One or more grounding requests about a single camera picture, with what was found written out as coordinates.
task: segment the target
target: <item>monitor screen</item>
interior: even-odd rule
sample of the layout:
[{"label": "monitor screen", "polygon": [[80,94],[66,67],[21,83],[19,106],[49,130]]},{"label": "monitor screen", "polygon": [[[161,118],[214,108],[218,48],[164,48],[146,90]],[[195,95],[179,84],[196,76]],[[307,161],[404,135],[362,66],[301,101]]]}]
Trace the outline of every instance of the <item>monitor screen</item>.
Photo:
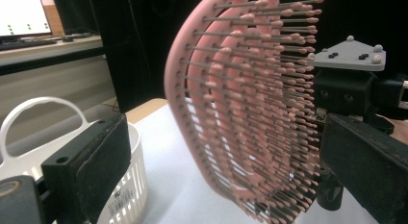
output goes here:
[{"label": "monitor screen", "polygon": [[0,37],[50,35],[41,0],[0,0]]}]

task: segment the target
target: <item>white table surface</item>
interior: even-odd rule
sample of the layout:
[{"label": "white table surface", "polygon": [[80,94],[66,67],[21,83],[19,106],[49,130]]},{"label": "white table surface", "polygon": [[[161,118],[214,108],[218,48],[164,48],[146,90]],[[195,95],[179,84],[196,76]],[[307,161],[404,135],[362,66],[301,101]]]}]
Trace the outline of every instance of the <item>white table surface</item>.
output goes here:
[{"label": "white table surface", "polygon": [[[142,224],[256,224],[233,202],[205,183],[166,105],[137,122],[147,175],[147,202]],[[344,190],[336,212],[317,202],[296,224],[377,223]]]}]

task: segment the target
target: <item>pink hairbrush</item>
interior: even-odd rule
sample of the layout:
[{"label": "pink hairbrush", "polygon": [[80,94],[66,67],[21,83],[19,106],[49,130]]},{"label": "pink hairbrush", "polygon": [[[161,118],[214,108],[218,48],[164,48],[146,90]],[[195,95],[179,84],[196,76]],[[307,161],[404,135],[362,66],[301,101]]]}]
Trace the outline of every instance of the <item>pink hairbrush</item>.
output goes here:
[{"label": "pink hairbrush", "polygon": [[166,98],[202,175],[267,223],[293,223],[316,196],[306,62],[323,0],[203,0],[170,50]]}]

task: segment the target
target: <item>plastic basket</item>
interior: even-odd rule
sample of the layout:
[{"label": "plastic basket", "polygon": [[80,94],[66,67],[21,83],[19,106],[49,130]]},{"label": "plastic basket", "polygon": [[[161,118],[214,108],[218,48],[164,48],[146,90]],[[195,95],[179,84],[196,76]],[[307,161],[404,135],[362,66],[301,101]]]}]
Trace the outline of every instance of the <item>plastic basket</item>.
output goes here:
[{"label": "plastic basket", "polygon": [[[29,110],[33,106],[50,102],[66,105],[76,111],[82,120],[81,126],[22,155],[10,155],[6,146],[6,137],[13,122],[22,112]],[[0,164],[0,180],[21,174],[30,175],[37,180],[42,176],[41,163],[85,131],[91,124],[87,122],[84,114],[78,107],[61,98],[38,97],[21,103],[8,114],[0,129],[0,154],[3,158],[3,162]],[[102,210],[97,222],[100,224],[137,223],[145,207],[147,186],[140,133],[131,123],[128,123],[128,131],[132,148],[131,164]]]}]

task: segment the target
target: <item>screw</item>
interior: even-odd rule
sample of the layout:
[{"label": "screw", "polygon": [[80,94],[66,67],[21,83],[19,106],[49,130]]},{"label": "screw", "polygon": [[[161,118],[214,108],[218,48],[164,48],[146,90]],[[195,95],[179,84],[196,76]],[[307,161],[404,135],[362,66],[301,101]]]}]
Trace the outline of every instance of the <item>screw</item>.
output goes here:
[{"label": "screw", "polygon": [[344,99],[346,102],[352,102],[352,101],[354,101],[353,96],[351,96],[350,94],[345,94],[345,95],[343,96],[343,99]]},{"label": "screw", "polygon": [[320,91],[320,96],[322,97],[322,98],[328,98],[329,97],[329,92],[327,91],[327,90],[324,90],[324,89],[322,89],[321,91]]}]

